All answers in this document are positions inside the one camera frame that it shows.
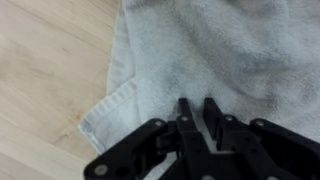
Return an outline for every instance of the terry cloth fabric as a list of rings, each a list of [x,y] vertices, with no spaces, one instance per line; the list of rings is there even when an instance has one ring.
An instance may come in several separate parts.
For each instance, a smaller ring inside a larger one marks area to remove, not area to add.
[[[180,97],[204,130],[198,117],[213,97],[245,123],[265,118],[320,142],[319,9],[319,0],[124,0],[107,95],[81,131],[102,153],[147,120],[168,120]]]

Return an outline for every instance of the wood grain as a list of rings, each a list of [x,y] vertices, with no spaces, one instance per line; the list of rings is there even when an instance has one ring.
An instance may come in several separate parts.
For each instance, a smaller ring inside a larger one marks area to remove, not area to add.
[[[116,0],[0,0],[0,179],[82,179],[77,129],[105,95]]]

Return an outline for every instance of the screw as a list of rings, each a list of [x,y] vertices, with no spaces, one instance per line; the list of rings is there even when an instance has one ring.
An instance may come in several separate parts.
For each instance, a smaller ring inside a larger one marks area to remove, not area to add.
[[[226,120],[232,121],[232,120],[233,120],[233,117],[232,117],[232,116],[226,116]]]
[[[156,124],[156,126],[161,126],[162,122],[161,121],[157,121],[155,124]]]
[[[256,124],[257,124],[258,126],[264,126],[264,123],[263,123],[262,121],[257,121]]]
[[[267,180],[280,180],[280,179],[275,176],[269,176]]]
[[[215,179],[210,175],[205,175],[201,178],[201,180],[215,180]]]
[[[186,116],[182,116],[182,121],[188,121],[188,117],[186,117]]]
[[[94,169],[94,173],[97,176],[103,176],[108,172],[108,166],[101,164]]]

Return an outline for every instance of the wooden floor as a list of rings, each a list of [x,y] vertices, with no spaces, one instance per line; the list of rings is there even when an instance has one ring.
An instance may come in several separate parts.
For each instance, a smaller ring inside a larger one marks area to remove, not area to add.
[[[105,94],[116,0],[0,0],[0,179],[82,179],[81,117]]]

